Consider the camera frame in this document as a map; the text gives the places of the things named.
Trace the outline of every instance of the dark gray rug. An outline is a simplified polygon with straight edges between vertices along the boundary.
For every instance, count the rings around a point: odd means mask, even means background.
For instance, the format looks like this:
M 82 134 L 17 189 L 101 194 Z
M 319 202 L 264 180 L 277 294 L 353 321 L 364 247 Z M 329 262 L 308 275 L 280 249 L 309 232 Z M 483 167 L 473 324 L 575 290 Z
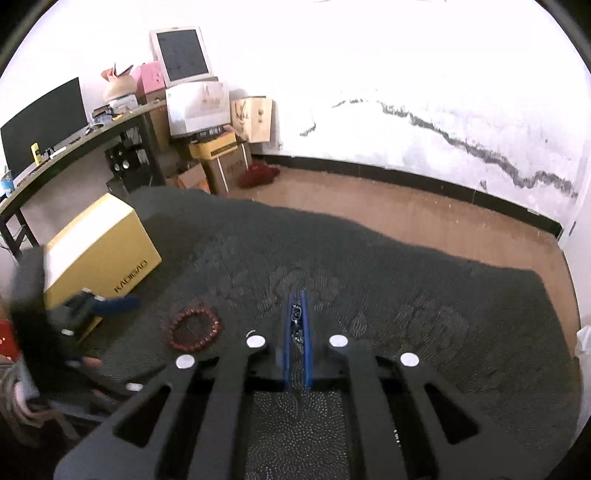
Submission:
M 221 353 L 306 288 L 314 310 L 376 352 L 412 351 L 549 466 L 569 448 L 579 384 L 558 318 L 531 271 L 489 267 L 393 241 L 326 215 L 142 189 L 130 204 L 163 258 L 133 292 L 139 313 L 111 318 L 86 342 L 118 380 L 178 352 L 164 330 L 205 303 Z M 347 478 L 338 394 L 257 394 L 247 478 Z

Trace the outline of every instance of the black monitor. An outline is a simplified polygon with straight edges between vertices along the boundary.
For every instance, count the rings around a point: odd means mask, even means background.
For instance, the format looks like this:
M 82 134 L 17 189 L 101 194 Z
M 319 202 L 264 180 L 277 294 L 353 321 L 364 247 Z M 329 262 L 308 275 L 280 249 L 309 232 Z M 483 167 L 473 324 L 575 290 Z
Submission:
M 78 78 L 35 100 L 0 128 L 12 178 L 33 163 L 31 145 L 37 143 L 39 151 L 44 152 L 87 124 Z

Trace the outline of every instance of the pink box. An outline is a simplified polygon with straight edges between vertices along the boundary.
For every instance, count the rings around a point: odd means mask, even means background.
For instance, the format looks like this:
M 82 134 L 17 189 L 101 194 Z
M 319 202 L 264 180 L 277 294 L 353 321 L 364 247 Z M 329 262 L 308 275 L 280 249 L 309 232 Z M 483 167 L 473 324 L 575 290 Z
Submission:
M 157 61 L 152 63 L 144 63 L 139 67 L 136 67 L 131 76 L 135 79 L 138 84 L 138 90 L 135 94 L 136 97 L 141 97 L 147 93 L 154 92 L 165 88 L 164 76 L 160 69 L 160 64 Z

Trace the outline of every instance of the old crt monitor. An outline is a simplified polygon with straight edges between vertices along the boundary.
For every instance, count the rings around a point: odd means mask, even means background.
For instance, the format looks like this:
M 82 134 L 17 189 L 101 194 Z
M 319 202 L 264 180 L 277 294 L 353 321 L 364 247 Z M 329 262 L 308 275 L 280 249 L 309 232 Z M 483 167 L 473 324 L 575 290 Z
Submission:
M 198 28 L 154 30 L 150 32 L 150 40 L 167 88 L 214 77 Z

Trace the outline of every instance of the cardboard box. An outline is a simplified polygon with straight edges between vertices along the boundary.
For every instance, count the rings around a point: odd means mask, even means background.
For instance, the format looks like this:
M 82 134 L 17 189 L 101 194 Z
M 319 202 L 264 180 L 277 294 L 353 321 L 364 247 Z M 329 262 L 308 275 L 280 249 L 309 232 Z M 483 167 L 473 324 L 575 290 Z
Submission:
M 160 262 L 135 210 L 106 193 L 47 245 L 47 308 L 83 288 L 107 299 L 122 297 Z
M 138 103 L 145 105 L 154 100 L 166 100 L 166 92 L 164 89 L 150 92 L 143 96 L 138 96 Z M 168 110 L 166 103 L 163 102 L 158 108 L 150 112 L 150 120 L 154 126 L 154 133 L 161 152 L 170 148 L 170 126 L 168 124 Z
M 200 189 L 211 193 L 205 171 L 201 165 L 190 168 L 185 173 L 178 176 L 178 188 L 180 189 Z
M 217 195 L 237 189 L 238 178 L 251 164 L 251 152 L 246 143 L 241 143 L 235 151 L 201 162 L 209 186 Z
M 233 132 L 226 132 L 209 142 L 189 144 L 191 156 L 196 160 L 212 160 L 237 149 L 238 143 Z
M 271 140 L 272 109 L 273 100 L 266 97 L 234 100 L 230 105 L 232 126 L 247 142 L 268 142 Z

